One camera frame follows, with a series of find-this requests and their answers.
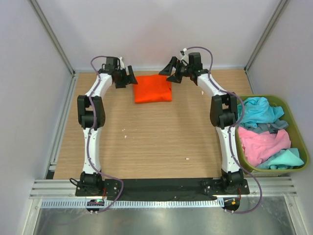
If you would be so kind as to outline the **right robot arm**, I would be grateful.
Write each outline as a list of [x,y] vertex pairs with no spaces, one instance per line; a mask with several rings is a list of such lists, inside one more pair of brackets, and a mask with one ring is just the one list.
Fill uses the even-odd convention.
[[198,52],[188,55],[182,53],[181,59],[173,56],[159,74],[166,75],[167,81],[172,83],[181,83],[184,77],[189,77],[211,97],[210,122],[216,128],[222,152],[220,187],[224,193],[233,193],[244,181],[235,140],[238,119],[237,96],[223,89],[211,72],[203,68],[201,54]]

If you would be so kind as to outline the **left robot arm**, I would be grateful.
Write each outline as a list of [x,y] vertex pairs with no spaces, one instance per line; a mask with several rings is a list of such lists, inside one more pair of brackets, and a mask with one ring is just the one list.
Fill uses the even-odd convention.
[[100,164],[100,136],[106,114],[103,100],[112,85],[117,89],[137,84],[131,66],[125,67],[122,57],[96,56],[90,62],[96,72],[96,80],[85,95],[77,97],[78,122],[84,134],[84,165],[76,184],[77,196],[98,196],[104,191]]

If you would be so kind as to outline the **orange t-shirt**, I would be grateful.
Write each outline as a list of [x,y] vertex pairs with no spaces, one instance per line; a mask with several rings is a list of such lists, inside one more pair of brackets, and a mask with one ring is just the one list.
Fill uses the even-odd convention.
[[172,101],[172,83],[165,75],[144,75],[136,77],[137,84],[133,85],[134,102],[170,102]]

